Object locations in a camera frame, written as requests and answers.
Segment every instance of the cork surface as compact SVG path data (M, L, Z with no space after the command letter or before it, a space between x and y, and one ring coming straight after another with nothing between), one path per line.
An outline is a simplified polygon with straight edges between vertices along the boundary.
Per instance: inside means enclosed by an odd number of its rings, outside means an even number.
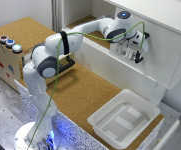
M55 34L54 31L30 17L0 27L0 36L7 35L9 39L15 40L16 44L22 46L22 53L28 53L34 45L44 42L48 36L53 34Z
M77 25L79 25L79 24L82 24L82 23L85 23L85 22L89 22L89 21L92 21L92 20L94 20L94 19L96 19L96 18L93 17L93 16L87 16L87 17L85 17L85 18L83 18L83 19L81 19L81 20L79 20L79 21L77 21L77 22L75 22L75 23L73 23L73 24L68 25L67 27L70 28L70 29L72 29L72 28L74 28L75 26L77 26ZM90 34L90 35L93 35L93 36L96 36L96 37L99 37L99 38L104 38L104 36L102 35L102 33L99 32L99 31L91 32L91 33L89 33L89 34ZM110 49L110 43L109 43L109 42L107 42L107 41L101 41L101 40L98 40L98 39L95 39L95 38L92 38L92 37L89 37L89 36L86 36L86 37L89 38L90 40L92 40L92 41L94 41L94 42L102 45L103 47L105 47L105 48L107 48L107 49Z
M49 95L51 95L53 86L53 82L48 85L47 93ZM94 133L87 118L119 92L121 89L76 63L71 71L59 78L53 100L62 113L113 150ZM163 116L159 115L126 150L135 150L162 119Z

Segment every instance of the green wire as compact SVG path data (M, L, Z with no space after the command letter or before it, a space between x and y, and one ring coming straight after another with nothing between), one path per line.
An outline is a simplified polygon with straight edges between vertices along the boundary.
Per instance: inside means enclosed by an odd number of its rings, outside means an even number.
M95 39L98 39L98 40L102 40L102 41L113 41L113 40L115 40L115 39L118 39L118 38L124 36L125 34L127 34L128 32L130 32L132 29L134 29L136 26L138 26L138 25L141 24L141 23L143 24L143 36L142 36L141 47L140 47L140 51L141 51L140 53L142 54L142 53L143 53L143 52L142 52L142 45L143 45L143 39L144 39L144 34L145 34L145 24L144 24L144 22L139 22L139 23L137 23L136 25L134 25L133 27L131 27L129 30L127 30L125 33L119 35L119 36L116 37L116 38L112 38L112 39L98 38L98 37L96 37L96 36L93 36L93 35L90 35L90 34L86 34L86 33L81 33L81 32L72 32L72 33L68 33L67 35L82 34L82 35L87 35L87 36L89 36L89 37L92 37L92 38L95 38ZM41 120L39 121L39 123L38 123L38 125L37 125L37 127L36 127L36 129L35 129L35 131L34 131L34 134L33 134L33 136L32 136L32 139L31 139L31 141L30 141L30 144L29 144L27 150L30 148L30 146L31 146L31 144L32 144L32 142L33 142L34 136L35 136L35 134L36 134L36 132L37 132L37 130L38 130L38 128L39 128L39 126L40 126L43 118L45 117L45 115L46 115L46 113L47 113L47 111L48 111L48 108L49 108L49 106L50 106L50 103L51 103L53 94L54 94L55 89L56 89L56 85L57 85L58 77L59 77L59 75L58 75L58 74L59 74L59 47L60 47L61 42L62 42L62 38L60 39L59 44L58 44L58 48L57 48L57 76L56 76L54 88L53 88L53 90L52 90L52 94L51 94L51 96L50 96L50 100L49 100L49 102L48 102L48 106L47 106L47 108L46 108L43 116L41 117Z

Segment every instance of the white container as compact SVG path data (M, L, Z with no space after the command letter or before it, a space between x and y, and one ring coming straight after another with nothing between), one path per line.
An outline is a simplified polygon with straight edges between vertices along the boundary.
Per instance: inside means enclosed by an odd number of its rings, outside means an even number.
M126 89L87 120L112 147L126 149L159 113L159 108Z

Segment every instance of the robotic arm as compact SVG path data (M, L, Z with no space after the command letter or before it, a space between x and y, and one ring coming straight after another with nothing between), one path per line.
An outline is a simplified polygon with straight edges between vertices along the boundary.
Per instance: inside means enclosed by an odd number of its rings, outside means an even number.
M109 17L99 18L97 20L81 24L76 26L68 33L72 32L82 32L90 33L93 31L100 31L106 39L112 39L120 36L134 26L134 21L132 15L123 11L118 13L115 20ZM110 43L117 43L123 39L132 41L138 46L141 45L141 39L143 34L137 31L135 28L128 32L125 36L119 37L118 39L109 41ZM32 61L25 65L23 68L23 76L26 83L26 86L29 91L30 99L33 104L38 109L38 114L35 119L34 126L30 129L27 134L26 140L31 141L33 134L40 122L50 97L46 93L46 83L44 78L51 78L57 74L57 46L61 39L61 35L55 34L48 37L45 41L45 44L38 44L34 47L31 58ZM69 52L75 52L80 49L83 42L83 35L81 34L72 34L67 36ZM59 47L59 55L64 54L64 43L62 42ZM143 50L146 52L148 49L147 42L144 40ZM45 143L46 139L51 136L53 132L52 126L52 116L57 112L57 106L54 101L51 101L51 105L44 116L40 126L37 129L37 132L32 140L33 149L41 149L41 145L49 145ZM53 137L53 142L50 145L49 149L57 148L57 141Z

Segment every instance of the wooden box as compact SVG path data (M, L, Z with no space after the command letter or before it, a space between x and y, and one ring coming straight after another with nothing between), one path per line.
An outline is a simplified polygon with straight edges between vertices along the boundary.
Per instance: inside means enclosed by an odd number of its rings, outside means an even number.
M15 54L11 49L0 44L0 78L18 91L14 79L17 81L23 79L22 69L25 64L25 57L30 56L34 45L44 42L48 36L53 34L56 33L29 17L0 27L0 36L7 35L9 39L15 40L16 44L23 48L22 53ZM65 65L66 63L66 57L60 57L60 64ZM68 72L71 68L60 73L60 75ZM55 77L46 79L46 83L48 84L54 79Z

